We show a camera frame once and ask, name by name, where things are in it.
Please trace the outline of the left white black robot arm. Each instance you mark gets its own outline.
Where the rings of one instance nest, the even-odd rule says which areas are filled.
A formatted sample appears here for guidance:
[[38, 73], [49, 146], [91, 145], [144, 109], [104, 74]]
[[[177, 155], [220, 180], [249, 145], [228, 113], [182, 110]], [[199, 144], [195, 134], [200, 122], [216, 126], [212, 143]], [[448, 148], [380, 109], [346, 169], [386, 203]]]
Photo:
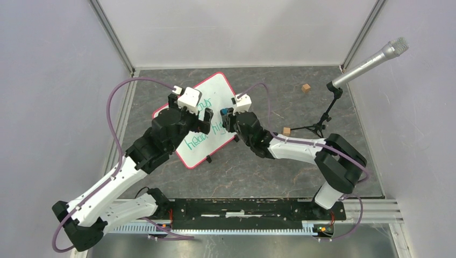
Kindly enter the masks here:
[[168, 108], [152, 119], [151, 126], [111, 171], [80, 197], [53, 205], [59, 227], [65, 230], [73, 248], [79, 252], [89, 250], [112, 229], [135, 219], [162, 219], [168, 214], [170, 202], [157, 188], [119, 205], [113, 202], [167, 162], [190, 132], [210, 132], [213, 111], [205, 108], [203, 120], [198, 115], [196, 105], [182, 103], [177, 95], [170, 94]]

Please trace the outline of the pink framed whiteboard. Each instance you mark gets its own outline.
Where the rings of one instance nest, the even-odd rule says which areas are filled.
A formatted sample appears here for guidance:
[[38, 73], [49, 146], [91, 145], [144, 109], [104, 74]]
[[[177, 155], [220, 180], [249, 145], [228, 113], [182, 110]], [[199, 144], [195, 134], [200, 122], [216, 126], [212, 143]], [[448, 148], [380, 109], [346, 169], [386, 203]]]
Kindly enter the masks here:
[[202, 93], [198, 103], [199, 118], [204, 117], [206, 108], [213, 111], [209, 134], [190, 132], [176, 149], [176, 154], [188, 169], [193, 169], [234, 139], [222, 126], [220, 110], [232, 107], [231, 98], [236, 94], [229, 81], [217, 72], [194, 86]]

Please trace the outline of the wooden cube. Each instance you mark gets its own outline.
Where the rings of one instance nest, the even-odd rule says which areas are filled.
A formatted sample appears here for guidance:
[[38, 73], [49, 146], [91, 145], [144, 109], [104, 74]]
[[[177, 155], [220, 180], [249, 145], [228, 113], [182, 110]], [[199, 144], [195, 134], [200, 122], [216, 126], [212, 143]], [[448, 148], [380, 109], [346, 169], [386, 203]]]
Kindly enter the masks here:
[[290, 127], [284, 127], [282, 130], [282, 135], [289, 137], [291, 135], [291, 128]]
[[307, 94], [311, 90], [311, 86], [309, 84], [304, 84], [301, 89], [305, 94]]

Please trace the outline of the black microphone tripod stand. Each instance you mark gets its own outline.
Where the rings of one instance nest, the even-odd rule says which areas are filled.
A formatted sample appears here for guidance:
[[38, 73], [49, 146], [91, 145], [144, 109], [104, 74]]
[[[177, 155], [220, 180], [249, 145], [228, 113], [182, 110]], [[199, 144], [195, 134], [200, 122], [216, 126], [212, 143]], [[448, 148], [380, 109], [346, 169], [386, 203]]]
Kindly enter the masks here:
[[343, 94], [343, 89], [334, 87], [332, 85], [332, 82], [328, 83], [326, 85], [327, 89], [333, 93], [333, 100], [326, 109], [326, 111], [321, 115], [319, 121], [317, 123], [314, 123], [309, 126], [302, 126], [302, 127], [296, 127], [296, 128], [291, 128], [291, 131], [297, 131], [297, 130], [308, 130], [318, 136], [319, 138], [323, 138], [323, 131], [326, 129], [326, 125], [324, 122], [329, 122], [332, 118], [329, 115], [329, 112], [333, 108], [335, 102], [342, 96]]

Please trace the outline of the silver microphone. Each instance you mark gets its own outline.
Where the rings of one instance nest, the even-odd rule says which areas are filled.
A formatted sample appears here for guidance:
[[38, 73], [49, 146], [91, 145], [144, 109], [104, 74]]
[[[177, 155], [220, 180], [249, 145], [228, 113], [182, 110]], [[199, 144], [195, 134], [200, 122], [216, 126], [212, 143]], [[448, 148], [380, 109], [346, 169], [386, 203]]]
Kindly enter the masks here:
[[336, 92], [340, 87], [346, 85], [348, 82], [360, 77], [386, 61], [399, 57], [408, 49], [409, 45], [406, 38], [399, 37], [391, 40], [378, 52], [329, 82], [326, 87], [329, 91]]

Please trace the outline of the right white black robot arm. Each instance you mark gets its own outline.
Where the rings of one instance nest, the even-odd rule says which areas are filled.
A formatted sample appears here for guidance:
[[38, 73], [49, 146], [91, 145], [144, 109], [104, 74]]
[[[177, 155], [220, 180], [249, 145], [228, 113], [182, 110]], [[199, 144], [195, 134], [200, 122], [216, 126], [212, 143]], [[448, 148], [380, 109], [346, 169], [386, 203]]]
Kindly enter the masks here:
[[353, 192], [366, 171], [367, 160], [341, 135], [302, 139], [271, 133], [263, 128], [253, 112], [235, 113], [232, 108], [220, 111], [222, 125], [236, 133], [258, 157], [290, 159], [314, 164], [325, 179], [310, 205], [311, 214], [325, 219], [342, 196]]

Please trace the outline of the near wooden cube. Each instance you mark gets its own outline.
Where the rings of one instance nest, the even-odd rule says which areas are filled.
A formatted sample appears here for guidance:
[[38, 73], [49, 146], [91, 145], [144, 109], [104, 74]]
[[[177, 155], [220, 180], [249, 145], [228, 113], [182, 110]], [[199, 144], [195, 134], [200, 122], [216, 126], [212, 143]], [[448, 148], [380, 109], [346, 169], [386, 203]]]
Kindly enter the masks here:
[[284, 127], [282, 130], [282, 135], [289, 137], [291, 135], [291, 128], [290, 127]]

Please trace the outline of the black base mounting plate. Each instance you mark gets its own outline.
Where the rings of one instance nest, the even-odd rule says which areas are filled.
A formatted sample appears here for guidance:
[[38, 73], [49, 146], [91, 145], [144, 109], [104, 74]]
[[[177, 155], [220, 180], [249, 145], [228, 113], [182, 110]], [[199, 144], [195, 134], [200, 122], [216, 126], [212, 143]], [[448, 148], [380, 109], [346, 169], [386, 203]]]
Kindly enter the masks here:
[[152, 215], [176, 230], [297, 230], [302, 222], [346, 220], [342, 202], [326, 210], [309, 198], [176, 198]]

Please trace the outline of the far wooden cube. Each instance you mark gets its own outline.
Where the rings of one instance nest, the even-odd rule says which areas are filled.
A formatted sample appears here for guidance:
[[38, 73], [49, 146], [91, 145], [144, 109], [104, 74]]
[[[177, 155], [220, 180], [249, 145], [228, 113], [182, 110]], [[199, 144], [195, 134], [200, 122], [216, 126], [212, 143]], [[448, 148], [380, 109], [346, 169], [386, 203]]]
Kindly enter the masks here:
[[309, 84], [304, 84], [301, 89], [305, 94], [307, 94], [311, 90], [311, 86]]

